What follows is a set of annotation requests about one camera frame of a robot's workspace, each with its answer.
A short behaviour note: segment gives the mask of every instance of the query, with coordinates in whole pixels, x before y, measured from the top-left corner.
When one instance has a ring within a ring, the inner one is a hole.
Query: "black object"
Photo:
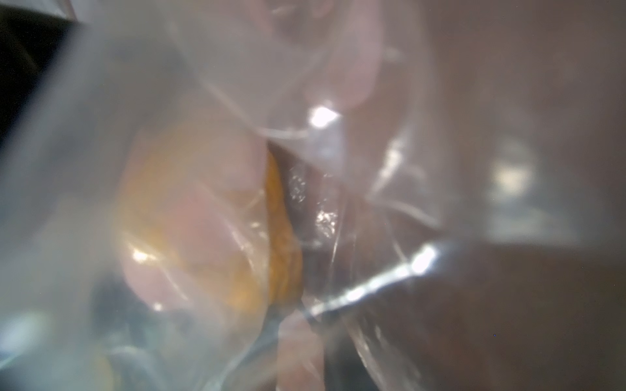
[[[74,22],[0,6],[0,146]]]

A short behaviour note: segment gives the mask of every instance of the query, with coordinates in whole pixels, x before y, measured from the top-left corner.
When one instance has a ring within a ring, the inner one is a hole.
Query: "clear plastic wrap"
[[[620,11],[108,2],[4,152],[1,363],[317,390],[345,325],[381,391],[622,389]]]

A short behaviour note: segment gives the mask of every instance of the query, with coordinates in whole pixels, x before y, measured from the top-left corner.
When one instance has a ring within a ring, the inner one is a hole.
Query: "plastic bag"
[[[623,388],[616,7],[110,2],[3,161],[3,362],[46,390],[319,369],[244,359],[277,289],[267,139],[304,318],[338,314],[382,391]],[[208,283],[176,259],[207,253]]]

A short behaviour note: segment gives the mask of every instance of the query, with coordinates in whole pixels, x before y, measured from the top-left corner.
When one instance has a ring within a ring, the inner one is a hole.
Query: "orange object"
[[[127,282],[158,310],[208,301],[203,294],[250,316],[291,307],[302,255],[276,162],[264,140],[201,115],[131,154],[116,204]],[[207,123],[222,131],[202,131]]]

